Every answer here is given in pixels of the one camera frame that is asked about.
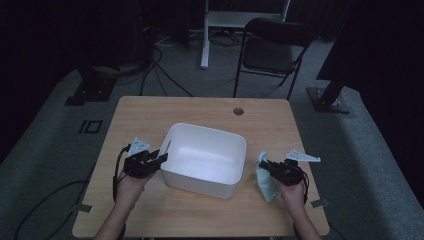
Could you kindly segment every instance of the metal stand base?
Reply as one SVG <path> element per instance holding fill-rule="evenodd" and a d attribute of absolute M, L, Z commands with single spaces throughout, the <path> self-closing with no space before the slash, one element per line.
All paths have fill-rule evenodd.
<path fill-rule="evenodd" d="M 344 116 L 354 117 L 353 111 L 350 107 L 346 106 L 343 98 L 339 96 L 337 100 L 331 105 L 325 105 L 320 102 L 322 93 L 325 88 L 306 88 L 309 94 L 309 98 L 314 105 L 316 112 L 328 112 L 328 113 L 342 113 Z"/>
<path fill-rule="evenodd" d="M 85 102 L 107 102 L 115 87 L 116 78 L 107 78 L 100 81 L 96 89 L 88 91 L 84 81 L 80 83 L 74 96 L 68 97 L 65 106 L 83 106 Z"/>

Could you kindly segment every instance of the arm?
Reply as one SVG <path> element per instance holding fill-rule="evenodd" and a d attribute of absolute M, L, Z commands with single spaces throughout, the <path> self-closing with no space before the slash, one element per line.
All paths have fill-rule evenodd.
<path fill-rule="evenodd" d="M 138 179 L 125 176 L 121 172 L 118 183 L 115 205 L 109 216 L 103 222 L 94 239 L 113 239 L 116 240 L 121 233 L 125 222 L 134 208 L 135 203 L 144 191 L 144 185 L 153 177 L 154 174 Z"/>
<path fill-rule="evenodd" d="M 321 239 L 315 226 L 306 213 L 303 194 L 305 186 L 303 181 L 297 185 L 286 186 L 278 180 L 275 180 L 281 191 L 281 197 L 290 217 L 293 219 L 294 226 L 304 240 Z"/>

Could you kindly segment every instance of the table hole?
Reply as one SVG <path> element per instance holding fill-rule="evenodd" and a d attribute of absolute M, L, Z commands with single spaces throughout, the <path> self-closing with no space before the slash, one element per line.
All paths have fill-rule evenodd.
<path fill-rule="evenodd" d="M 243 115 L 243 114 L 244 114 L 244 109 L 243 109 L 243 108 L 241 108 L 241 107 L 235 107 L 235 108 L 233 109 L 233 113 L 234 113 L 235 115 L 237 115 L 237 116 L 241 116 L 241 115 Z"/>

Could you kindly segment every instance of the chair back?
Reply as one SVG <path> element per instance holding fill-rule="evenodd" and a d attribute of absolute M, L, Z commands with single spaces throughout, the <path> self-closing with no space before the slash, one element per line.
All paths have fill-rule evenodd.
<path fill-rule="evenodd" d="M 310 26 L 301 23 L 281 22 L 267 18 L 255 18 L 244 27 L 244 35 L 252 33 L 268 41 L 307 48 L 315 39 Z"/>

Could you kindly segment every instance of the white plastic bin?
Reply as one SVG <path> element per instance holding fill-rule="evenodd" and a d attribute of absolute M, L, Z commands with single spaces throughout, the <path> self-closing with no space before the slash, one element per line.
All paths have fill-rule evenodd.
<path fill-rule="evenodd" d="M 185 123 L 171 127 L 159 154 L 168 152 L 161 165 L 171 187 L 228 199 L 243 173 L 246 140 L 237 134 Z"/>

